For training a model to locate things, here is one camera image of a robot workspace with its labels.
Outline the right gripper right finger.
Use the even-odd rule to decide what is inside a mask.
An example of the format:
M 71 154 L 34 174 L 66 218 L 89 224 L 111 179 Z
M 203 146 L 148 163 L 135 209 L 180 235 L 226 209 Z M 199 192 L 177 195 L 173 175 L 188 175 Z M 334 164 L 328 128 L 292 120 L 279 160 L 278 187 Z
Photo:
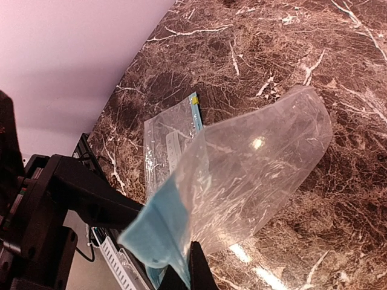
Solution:
M 191 242 L 189 254 L 190 289 L 218 290 L 199 242 Z M 166 268 L 159 290 L 188 289 L 170 265 Z

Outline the clear zip bag blue zipper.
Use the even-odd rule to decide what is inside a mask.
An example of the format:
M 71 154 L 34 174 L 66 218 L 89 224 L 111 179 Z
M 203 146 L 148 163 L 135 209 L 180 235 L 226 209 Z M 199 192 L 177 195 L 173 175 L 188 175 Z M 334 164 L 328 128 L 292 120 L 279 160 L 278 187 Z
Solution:
M 167 269 L 192 289 L 192 250 L 231 250 L 278 212 L 325 154 L 329 113 L 310 86 L 200 130 L 119 236 L 159 289 Z

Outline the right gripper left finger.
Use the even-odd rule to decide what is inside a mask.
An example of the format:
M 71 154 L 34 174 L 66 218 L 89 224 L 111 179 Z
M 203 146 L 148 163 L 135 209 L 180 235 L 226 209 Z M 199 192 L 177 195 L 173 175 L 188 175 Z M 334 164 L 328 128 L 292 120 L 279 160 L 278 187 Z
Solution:
M 53 200 L 75 211 L 92 227 L 125 229 L 143 205 L 127 198 L 77 159 L 53 155 L 49 192 Z

